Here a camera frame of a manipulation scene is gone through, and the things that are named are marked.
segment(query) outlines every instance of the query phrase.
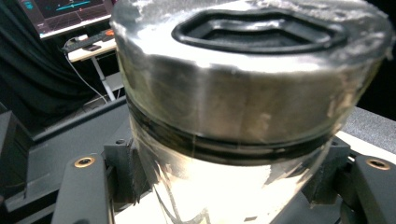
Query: black cloth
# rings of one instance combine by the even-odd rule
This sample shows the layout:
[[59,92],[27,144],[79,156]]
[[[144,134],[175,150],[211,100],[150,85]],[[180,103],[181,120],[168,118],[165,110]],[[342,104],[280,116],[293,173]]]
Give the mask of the black cloth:
[[[108,21],[89,28],[98,33]],[[0,102],[37,132],[77,110],[94,96],[72,70],[60,48],[82,29],[41,40],[16,0],[0,1]],[[104,92],[90,60],[74,63],[81,75]]]

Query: hexagonal recess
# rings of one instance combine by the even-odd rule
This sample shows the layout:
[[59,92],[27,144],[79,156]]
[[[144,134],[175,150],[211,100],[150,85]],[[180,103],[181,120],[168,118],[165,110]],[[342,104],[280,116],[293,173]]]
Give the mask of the hexagonal recess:
[[199,48],[241,53],[299,53],[347,42],[345,28],[284,9],[208,10],[172,32],[177,41]]

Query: computer monitor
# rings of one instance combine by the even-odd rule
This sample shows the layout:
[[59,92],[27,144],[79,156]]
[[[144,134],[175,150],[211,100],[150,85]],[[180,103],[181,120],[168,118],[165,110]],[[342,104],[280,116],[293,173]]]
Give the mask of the computer monitor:
[[111,0],[18,0],[41,39],[108,20]]

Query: transparent cylinder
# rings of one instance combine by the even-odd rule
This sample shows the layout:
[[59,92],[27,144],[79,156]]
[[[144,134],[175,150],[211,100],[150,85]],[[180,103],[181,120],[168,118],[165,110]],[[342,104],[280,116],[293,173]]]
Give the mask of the transparent cylinder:
[[131,122],[148,182],[169,224],[269,223],[317,170],[330,146],[289,161],[231,166],[180,154]]

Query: black seal band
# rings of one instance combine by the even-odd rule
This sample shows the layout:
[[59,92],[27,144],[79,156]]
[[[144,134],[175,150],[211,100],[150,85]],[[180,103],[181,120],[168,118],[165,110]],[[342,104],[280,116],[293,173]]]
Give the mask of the black seal band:
[[132,119],[156,141],[186,156],[227,165],[253,166],[288,161],[309,154],[325,144],[331,134],[312,140],[278,144],[238,144],[203,138],[182,132],[163,122],[150,119],[128,100]]

